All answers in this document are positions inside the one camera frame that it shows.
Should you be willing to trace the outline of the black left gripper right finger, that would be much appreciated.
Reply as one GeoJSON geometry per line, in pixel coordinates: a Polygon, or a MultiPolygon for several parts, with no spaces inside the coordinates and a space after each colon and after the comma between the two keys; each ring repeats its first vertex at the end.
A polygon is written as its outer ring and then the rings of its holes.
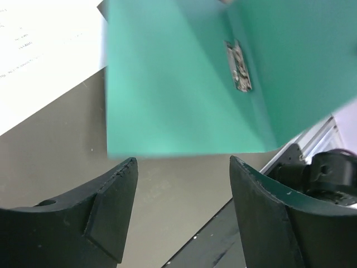
{"type": "Polygon", "coordinates": [[[236,156],[229,175],[247,267],[356,267],[356,209],[299,193],[236,156]]]}

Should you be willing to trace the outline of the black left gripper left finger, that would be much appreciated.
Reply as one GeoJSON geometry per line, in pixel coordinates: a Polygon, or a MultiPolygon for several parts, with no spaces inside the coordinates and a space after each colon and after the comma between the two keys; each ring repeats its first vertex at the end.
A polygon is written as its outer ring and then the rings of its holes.
{"type": "Polygon", "coordinates": [[[33,207],[1,209],[2,267],[116,267],[123,260],[138,181],[130,157],[33,207]]]}

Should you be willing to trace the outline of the metal folder clip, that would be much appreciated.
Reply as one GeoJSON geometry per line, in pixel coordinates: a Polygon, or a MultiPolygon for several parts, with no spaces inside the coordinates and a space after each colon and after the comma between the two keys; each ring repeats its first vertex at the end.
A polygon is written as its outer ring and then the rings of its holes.
{"type": "Polygon", "coordinates": [[[233,83],[237,90],[247,93],[252,90],[249,71],[244,61],[244,54],[238,40],[231,42],[225,41],[228,65],[233,83]]]}

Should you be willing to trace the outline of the teal plastic file folder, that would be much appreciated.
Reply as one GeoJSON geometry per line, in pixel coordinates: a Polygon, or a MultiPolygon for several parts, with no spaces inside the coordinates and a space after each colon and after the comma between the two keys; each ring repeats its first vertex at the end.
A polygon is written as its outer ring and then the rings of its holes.
{"type": "Polygon", "coordinates": [[[108,1],[107,16],[113,158],[267,152],[356,97],[355,1],[108,1]]]}

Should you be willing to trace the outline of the white printed paper sheet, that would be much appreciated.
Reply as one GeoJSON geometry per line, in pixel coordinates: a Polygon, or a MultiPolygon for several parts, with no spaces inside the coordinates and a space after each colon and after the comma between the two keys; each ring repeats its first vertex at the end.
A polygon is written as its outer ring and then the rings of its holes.
{"type": "Polygon", "coordinates": [[[103,1],[1,2],[1,132],[106,65],[103,1]]]}

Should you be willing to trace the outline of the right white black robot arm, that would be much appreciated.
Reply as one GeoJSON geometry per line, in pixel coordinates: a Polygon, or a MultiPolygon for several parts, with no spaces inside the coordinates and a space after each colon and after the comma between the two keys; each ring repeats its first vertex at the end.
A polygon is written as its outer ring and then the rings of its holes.
{"type": "Polygon", "coordinates": [[[267,174],[236,156],[229,175],[248,267],[356,266],[356,155],[299,158],[290,146],[267,174]]]}

